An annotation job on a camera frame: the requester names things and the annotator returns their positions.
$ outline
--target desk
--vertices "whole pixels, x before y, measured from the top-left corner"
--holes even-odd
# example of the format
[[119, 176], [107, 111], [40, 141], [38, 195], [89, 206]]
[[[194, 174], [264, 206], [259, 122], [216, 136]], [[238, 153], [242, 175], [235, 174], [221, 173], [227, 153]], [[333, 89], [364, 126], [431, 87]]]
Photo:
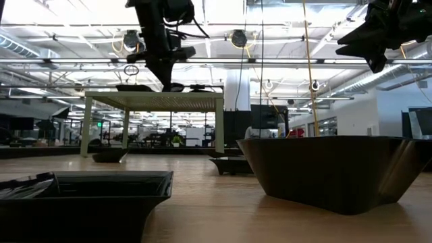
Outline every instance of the desk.
[[86, 92], [86, 107], [82, 129], [81, 156], [87, 157], [92, 102], [99, 101], [125, 111], [123, 142], [128, 147], [129, 113], [131, 111], [183, 111], [215, 112], [215, 148], [219, 153], [223, 147], [223, 94], [182, 92]]

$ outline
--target wall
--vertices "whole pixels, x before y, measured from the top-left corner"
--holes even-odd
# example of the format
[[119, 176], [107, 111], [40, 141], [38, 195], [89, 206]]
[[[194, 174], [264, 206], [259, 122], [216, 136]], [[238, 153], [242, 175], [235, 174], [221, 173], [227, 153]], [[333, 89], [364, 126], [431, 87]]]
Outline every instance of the wall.
[[23, 104], [21, 100], [1, 100], [0, 114], [48, 119], [50, 115], [62, 107], [64, 106], [55, 103], [42, 103], [36, 99], [32, 99], [30, 105]]
[[[422, 89], [432, 100], [432, 88]], [[377, 91], [379, 110], [379, 133], [382, 136], [402, 136], [402, 114], [410, 107], [432, 107], [432, 103], [419, 90], [417, 84], [410, 84], [391, 91]]]
[[[367, 135], [368, 128], [372, 128], [372, 135], [379, 135], [376, 91], [368, 90], [367, 94], [354, 95], [352, 101], [336, 101], [331, 109], [318, 110], [318, 120], [331, 117], [337, 117], [338, 135]], [[313, 122], [313, 115], [301, 115], [291, 118], [290, 127], [307, 127]]]

